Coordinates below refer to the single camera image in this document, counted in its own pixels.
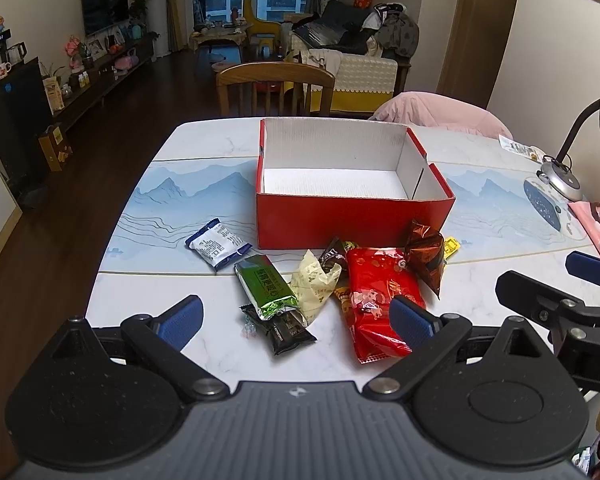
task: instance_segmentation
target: wooden floor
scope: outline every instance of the wooden floor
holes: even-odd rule
[[[74,157],[49,194],[25,211],[0,255],[0,478],[18,464],[4,405],[58,326],[84,314],[100,260],[126,200],[179,124],[219,116],[205,54],[139,68],[68,133]]]

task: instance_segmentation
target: television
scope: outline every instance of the television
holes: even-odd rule
[[[128,0],[82,0],[84,34],[90,36],[129,19]]]

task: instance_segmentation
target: yellow candy wrapper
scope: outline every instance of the yellow candy wrapper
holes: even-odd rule
[[[460,242],[453,237],[445,238],[445,260],[460,248]]]
[[[342,268],[333,264],[329,272],[324,272],[320,262],[311,251],[307,251],[298,268],[291,275],[289,287],[298,298],[298,310],[309,326],[320,314],[320,309],[327,301],[338,283]]]

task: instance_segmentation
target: pink cushion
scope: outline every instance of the pink cushion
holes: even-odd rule
[[[372,119],[432,126],[492,139],[499,135],[513,139],[507,127],[487,110],[428,92],[403,92],[379,107]]]

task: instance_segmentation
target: red box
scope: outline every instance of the red box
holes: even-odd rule
[[[350,119],[260,125],[261,249],[317,249],[337,236],[401,247],[411,219],[440,230],[455,197],[410,128]]]

